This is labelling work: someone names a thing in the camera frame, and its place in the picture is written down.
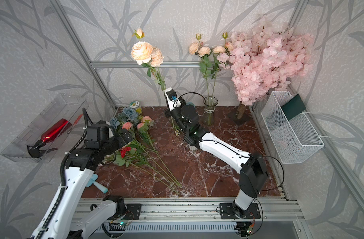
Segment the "cream pink rose stem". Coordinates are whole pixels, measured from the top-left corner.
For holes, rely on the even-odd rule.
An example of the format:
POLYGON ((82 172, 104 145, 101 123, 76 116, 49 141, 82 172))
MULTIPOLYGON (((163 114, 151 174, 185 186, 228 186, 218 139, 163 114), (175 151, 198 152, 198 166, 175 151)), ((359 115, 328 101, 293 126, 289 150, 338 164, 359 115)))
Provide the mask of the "cream pink rose stem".
POLYGON ((211 63, 209 60, 209 56, 211 54, 211 49, 207 46, 204 46, 202 39, 202 34, 197 33, 195 36, 195 41, 189 45, 189 54, 197 55, 200 58, 200 72, 202 74, 203 79, 205 80, 207 96, 209 95, 209 77, 210 77, 210 67, 211 63))

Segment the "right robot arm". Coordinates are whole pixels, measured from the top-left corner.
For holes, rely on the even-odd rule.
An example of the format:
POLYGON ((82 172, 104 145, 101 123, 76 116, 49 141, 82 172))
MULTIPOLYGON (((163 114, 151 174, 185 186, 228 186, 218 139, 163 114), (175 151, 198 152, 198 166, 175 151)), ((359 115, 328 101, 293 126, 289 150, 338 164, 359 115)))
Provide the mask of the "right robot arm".
POLYGON ((267 165, 262 156, 237 149, 220 140, 199 124, 199 115, 192 105, 168 103, 166 117, 172 117, 184 134, 185 142, 211 153, 231 166, 239 174, 240 190, 232 203, 233 215, 243 219, 249 215, 249 207, 258 197, 269 178, 267 165))

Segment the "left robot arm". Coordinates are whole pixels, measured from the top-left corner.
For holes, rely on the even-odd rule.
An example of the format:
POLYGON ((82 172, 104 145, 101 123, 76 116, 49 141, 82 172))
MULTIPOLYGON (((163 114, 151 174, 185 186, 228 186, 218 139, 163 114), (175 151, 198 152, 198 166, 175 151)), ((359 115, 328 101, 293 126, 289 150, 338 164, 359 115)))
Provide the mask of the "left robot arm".
POLYGON ((88 182, 107 155, 114 154, 132 141, 126 129, 115 130, 100 121, 86 127, 85 147, 66 154, 60 166, 61 184, 42 221, 32 233, 33 239, 87 239, 105 221, 124 216, 127 207, 121 196, 107 196, 76 223, 73 215, 88 182))

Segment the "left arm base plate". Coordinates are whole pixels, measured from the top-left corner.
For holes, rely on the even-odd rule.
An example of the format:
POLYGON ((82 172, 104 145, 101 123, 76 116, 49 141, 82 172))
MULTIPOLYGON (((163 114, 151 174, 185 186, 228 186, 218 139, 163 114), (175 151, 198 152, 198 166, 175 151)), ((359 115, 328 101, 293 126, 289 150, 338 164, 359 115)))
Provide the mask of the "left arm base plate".
POLYGON ((142 204, 118 205, 110 220, 139 220, 142 204))

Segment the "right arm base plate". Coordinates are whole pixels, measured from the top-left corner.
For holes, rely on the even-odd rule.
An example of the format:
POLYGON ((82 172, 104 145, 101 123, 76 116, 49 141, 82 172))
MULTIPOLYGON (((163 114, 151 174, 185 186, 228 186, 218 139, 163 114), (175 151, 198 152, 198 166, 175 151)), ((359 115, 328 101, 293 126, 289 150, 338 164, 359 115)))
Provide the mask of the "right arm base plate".
POLYGON ((221 219, 261 219, 261 210, 257 203, 251 203, 248 209, 243 210, 233 203, 220 203, 221 219))

